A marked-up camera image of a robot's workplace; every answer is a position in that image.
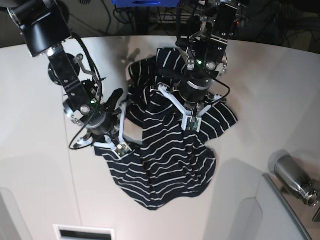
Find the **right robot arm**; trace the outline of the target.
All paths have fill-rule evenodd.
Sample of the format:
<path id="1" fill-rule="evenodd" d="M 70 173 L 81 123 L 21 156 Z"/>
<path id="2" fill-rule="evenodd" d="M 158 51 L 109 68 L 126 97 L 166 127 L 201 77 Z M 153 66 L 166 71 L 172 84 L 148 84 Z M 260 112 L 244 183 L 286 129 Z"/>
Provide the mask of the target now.
<path id="1" fill-rule="evenodd" d="M 124 91 L 116 89 L 108 99 L 103 97 L 100 73 L 80 36 L 68 28 L 63 11 L 55 0 L 2 0 L 12 21 L 18 26 L 30 54 L 46 54 L 53 81 L 67 95 L 63 103 L 65 115 L 87 129 L 84 140 L 101 136 L 111 138 L 117 126 L 116 106 Z M 90 69 L 83 65 L 83 55 L 71 57 L 62 43 L 75 38 L 86 56 Z"/>

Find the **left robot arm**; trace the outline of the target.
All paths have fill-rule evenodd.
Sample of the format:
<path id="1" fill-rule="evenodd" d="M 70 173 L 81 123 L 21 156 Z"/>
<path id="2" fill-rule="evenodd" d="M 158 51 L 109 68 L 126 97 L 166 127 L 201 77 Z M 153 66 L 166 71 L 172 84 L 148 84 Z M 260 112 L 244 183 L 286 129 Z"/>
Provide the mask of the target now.
<path id="1" fill-rule="evenodd" d="M 186 38 L 177 37 L 176 46 L 186 53 L 186 70 L 178 87 L 189 103 L 205 101 L 213 83 L 221 83 L 228 66 L 227 46 L 239 7 L 234 0 L 216 0 L 198 17 L 199 30 Z"/>

